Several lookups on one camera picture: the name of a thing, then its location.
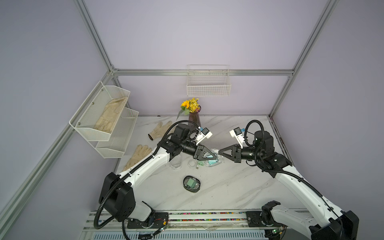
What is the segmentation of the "teal wall charger plug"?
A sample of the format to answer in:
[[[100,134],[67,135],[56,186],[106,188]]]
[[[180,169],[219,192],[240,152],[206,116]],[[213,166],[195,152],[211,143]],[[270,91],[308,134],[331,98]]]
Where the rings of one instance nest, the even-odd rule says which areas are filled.
[[[216,166],[218,164],[220,164],[220,162],[217,160],[209,160],[207,163],[208,167],[213,167],[213,166]]]

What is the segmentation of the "light green usb charger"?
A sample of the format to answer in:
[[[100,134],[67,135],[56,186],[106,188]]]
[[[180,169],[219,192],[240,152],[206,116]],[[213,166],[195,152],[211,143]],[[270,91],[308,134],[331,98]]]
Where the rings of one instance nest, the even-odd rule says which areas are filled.
[[[190,189],[194,189],[197,182],[194,179],[188,179],[187,181],[187,187]]]

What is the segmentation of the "clear pouch with black zipper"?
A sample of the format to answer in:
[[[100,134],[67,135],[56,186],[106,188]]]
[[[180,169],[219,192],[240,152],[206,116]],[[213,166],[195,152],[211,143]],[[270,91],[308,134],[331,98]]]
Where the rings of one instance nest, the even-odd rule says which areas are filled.
[[[183,179],[183,186],[187,191],[197,193],[201,188],[201,181],[193,176],[186,176]]]

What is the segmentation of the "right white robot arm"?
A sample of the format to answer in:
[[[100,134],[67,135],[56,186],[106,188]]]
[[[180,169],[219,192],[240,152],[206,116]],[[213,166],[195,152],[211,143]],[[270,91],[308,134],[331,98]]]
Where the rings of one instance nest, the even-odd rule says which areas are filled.
[[[235,128],[230,135],[237,144],[221,149],[219,154],[235,162],[246,161],[283,184],[306,207],[311,216],[289,210],[278,201],[262,206],[260,221],[271,227],[287,226],[310,240],[355,240],[359,218],[343,211],[311,185],[284,155],[275,151],[274,138],[259,120],[248,122],[244,129]]]

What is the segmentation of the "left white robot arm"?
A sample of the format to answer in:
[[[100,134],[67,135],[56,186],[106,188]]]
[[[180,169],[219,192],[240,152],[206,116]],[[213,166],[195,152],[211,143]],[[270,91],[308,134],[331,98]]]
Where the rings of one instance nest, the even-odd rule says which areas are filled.
[[[147,203],[136,201],[134,191],[158,168],[180,153],[190,155],[197,161],[209,160],[207,154],[215,159],[215,154],[201,144],[202,140],[211,136],[212,132],[208,128],[202,128],[192,121],[178,121],[166,130],[155,150],[144,159],[120,174],[108,174],[99,198],[94,228],[101,229],[112,220],[123,223],[127,219],[150,227],[156,212]]]

